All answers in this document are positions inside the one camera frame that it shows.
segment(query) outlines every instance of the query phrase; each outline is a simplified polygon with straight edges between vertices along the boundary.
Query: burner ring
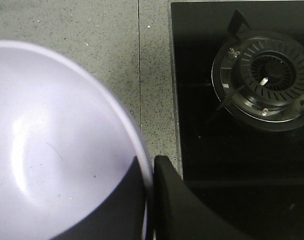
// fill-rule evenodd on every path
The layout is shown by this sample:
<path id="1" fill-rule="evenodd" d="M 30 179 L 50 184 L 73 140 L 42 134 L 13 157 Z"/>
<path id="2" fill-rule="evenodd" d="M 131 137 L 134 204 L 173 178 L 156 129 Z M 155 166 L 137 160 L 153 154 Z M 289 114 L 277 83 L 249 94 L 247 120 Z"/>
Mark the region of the burner ring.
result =
<path id="1" fill-rule="evenodd" d="M 275 106 L 304 95 L 304 55 L 300 50 L 270 38 L 251 39 L 247 44 L 238 61 L 240 80 L 249 89 L 247 95 Z"/>
<path id="2" fill-rule="evenodd" d="M 227 40 L 212 66 L 212 83 L 221 105 L 224 103 L 237 119 L 260 130 L 283 132 L 304 126 L 304 46 L 270 31 L 248 31 L 238 36 Z M 264 42 L 269 42 L 269 47 L 262 47 Z M 257 67 L 261 56 L 265 56 L 264 63 Z M 267 75 L 269 80 L 260 84 L 261 76 L 254 73 Z M 290 83 L 277 86 L 283 77 Z M 251 82 L 254 87 L 257 84 L 256 92 L 250 88 Z M 284 99 L 280 95 L 293 89 L 300 91 L 299 96 L 290 94 L 293 98 L 287 98 L 282 94 Z"/>

